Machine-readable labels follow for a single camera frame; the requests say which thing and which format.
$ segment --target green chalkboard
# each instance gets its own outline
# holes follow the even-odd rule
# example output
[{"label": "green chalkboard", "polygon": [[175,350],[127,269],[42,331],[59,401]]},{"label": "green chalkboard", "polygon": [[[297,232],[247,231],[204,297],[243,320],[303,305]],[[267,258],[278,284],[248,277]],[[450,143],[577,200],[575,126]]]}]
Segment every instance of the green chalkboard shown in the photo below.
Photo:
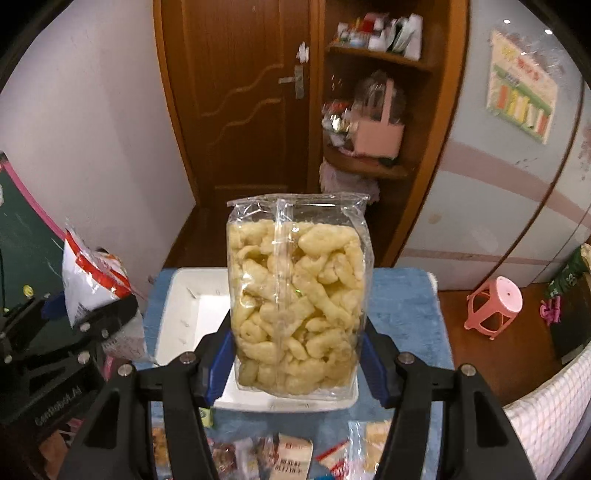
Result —
[{"label": "green chalkboard", "polygon": [[36,297],[63,289],[63,241],[37,215],[4,168],[0,171],[0,186],[4,198],[0,206],[0,248],[6,306],[12,308],[26,301],[22,290],[25,285],[33,288]]}]

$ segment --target blue gripper pad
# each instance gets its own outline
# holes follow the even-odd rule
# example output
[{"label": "blue gripper pad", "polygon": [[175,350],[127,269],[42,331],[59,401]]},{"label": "blue gripper pad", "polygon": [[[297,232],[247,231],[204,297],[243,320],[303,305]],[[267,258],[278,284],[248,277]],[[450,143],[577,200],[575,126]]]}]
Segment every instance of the blue gripper pad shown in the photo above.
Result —
[{"label": "blue gripper pad", "polygon": [[361,370],[363,370],[363,374],[367,380],[371,396],[378,400],[382,406],[385,406],[389,396],[386,368],[380,361],[379,355],[366,333],[363,334],[359,363],[361,364]]},{"label": "blue gripper pad", "polygon": [[209,405],[213,405],[213,402],[222,396],[232,370],[235,355],[234,339],[232,332],[228,328],[209,369],[209,387],[205,394],[205,399]]},{"label": "blue gripper pad", "polygon": [[52,295],[43,304],[41,309],[41,318],[47,320],[56,320],[68,315],[66,311],[66,297],[64,291]]}]

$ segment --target wooden door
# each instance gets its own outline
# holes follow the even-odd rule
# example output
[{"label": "wooden door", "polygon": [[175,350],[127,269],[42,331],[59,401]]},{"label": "wooden door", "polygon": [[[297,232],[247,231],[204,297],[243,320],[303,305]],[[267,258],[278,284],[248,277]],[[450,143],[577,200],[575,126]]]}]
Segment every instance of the wooden door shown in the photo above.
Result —
[{"label": "wooden door", "polygon": [[[309,43],[309,6],[293,0],[157,4],[168,106],[178,115],[177,139],[199,197],[200,248],[217,252],[203,244],[225,243],[228,200],[306,189],[309,74],[296,54]],[[299,65],[304,96],[296,99],[295,84],[279,80],[293,77]],[[225,263],[225,255],[208,255],[216,258],[192,263]]]}]

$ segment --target white checkered cloth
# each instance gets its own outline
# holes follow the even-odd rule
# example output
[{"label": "white checkered cloth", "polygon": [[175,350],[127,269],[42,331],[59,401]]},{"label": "white checkered cloth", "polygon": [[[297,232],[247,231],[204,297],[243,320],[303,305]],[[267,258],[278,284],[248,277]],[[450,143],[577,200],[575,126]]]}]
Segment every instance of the white checkered cloth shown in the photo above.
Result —
[{"label": "white checkered cloth", "polygon": [[548,478],[590,398],[591,343],[546,383],[505,407],[538,480]]}]

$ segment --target clear plastic bag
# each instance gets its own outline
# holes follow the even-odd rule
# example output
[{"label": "clear plastic bag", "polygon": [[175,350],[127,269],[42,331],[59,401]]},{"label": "clear plastic bag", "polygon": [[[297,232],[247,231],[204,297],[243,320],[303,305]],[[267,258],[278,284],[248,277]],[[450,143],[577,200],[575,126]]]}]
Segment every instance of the clear plastic bag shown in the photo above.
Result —
[{"label": "clear plastic bag", "polygon": [[[313,450],[309,440],[281,433],[207,444],[220,480],[303,480]],[[172,479],[162,419],[152,418],[152,445],[158,480]]]},{"label": "clear plastic bag", "polygon": [[239,386],[280,397],[350,396],[374,267],[367,201],[340,193],[228,203]]},{"label": "clear plastic bag", "polygon": [[350,421],[347,480],[371,480],[378,469],[391,421]]},{"label": "clear plastic bag", "polygon": [[[92,251],[68,227],[61,265],[64,297],[70,325],[74,326],[92,310],[132,293],[121,260],[105,251]],[[127,360],[148,360],[142,314],[103,342],[107,355]]]},{"label": "clear plastic bag", "polygon": [[316,461],[326,467],[335,480],[343,480],[349,475],[349,444],[349,439],[346,439],[316,456]]}]

